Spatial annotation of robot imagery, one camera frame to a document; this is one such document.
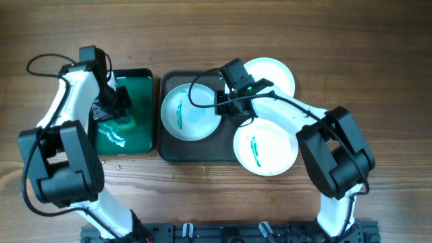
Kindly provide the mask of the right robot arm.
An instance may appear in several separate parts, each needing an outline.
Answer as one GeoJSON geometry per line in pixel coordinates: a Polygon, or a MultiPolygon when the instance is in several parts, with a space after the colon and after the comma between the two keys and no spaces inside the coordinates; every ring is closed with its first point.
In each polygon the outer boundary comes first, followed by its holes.
{"type": "Polygon", "coordinates": [[[229,92],[218,92],[218,115],[250,115],[296,137],[306,171],[321,193],[317,223],[334,242],[348,237],[354,204],[369,193],[375,158],[351,113],[316,108],[284,94],[266,78],[255,80],[238,58],[218,69],[229,92]]]}

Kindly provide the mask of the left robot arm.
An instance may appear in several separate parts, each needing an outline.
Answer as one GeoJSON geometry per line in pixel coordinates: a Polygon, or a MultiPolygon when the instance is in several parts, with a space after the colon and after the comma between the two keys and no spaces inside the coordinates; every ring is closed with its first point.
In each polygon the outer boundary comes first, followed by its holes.
{"type": "Polygon", "coordinates": [[[47,114],[18,136],[25,205],[43,217],[77,212],[105,242],[152,242],[136,214],[105,188],[103,165],[85,131],[89,119],[127,130],[136,125],[110,57],[94,45],[82,47],[79,60],[70,59],[54,77],[59,89],[47,114]]]}

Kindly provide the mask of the green scrub sponge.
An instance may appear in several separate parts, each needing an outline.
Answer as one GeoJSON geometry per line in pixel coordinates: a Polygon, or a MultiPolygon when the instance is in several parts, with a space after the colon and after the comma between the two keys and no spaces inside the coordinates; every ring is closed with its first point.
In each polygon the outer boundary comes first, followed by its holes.
{"type": "Polygon", "coordinates": [[[132,115],[112,119],[107,122],[109,126],[116,130],[131,130],[136,126],[136,120],[132,115]]]}

